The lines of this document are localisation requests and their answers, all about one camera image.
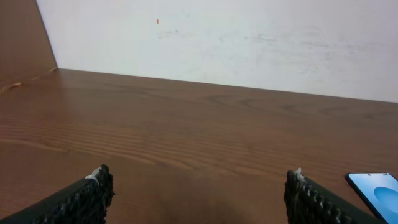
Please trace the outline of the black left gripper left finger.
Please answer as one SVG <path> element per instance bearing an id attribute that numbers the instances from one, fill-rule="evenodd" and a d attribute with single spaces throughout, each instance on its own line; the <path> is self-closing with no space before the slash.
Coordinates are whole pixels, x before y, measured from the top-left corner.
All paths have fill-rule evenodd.
<path id="1" fill-rule="evenodd" d="M 1 219 L 1 224 L 105 224 L 113 176 L 105 164 L 49 197 Z"/>

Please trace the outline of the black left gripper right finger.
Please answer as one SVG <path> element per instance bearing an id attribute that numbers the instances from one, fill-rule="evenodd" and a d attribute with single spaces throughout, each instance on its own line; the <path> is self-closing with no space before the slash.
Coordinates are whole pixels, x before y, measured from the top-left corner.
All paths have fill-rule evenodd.
<path id="1" fill-rule="evenodd" d="M 288 170 L 284 202 L 289 224 L 386 223 L 304 176 L 301 169 Z"/>

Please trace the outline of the blue Galaxy smartphone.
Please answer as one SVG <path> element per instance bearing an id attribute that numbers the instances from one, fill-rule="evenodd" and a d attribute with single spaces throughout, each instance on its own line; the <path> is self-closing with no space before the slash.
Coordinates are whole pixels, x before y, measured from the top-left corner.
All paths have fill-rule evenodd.
<path id="1" fill-rule="evenodd" d="M 373 214 L 397 224 L 397 179 L 390 173 L 348 173 L 346 181 Z"/>

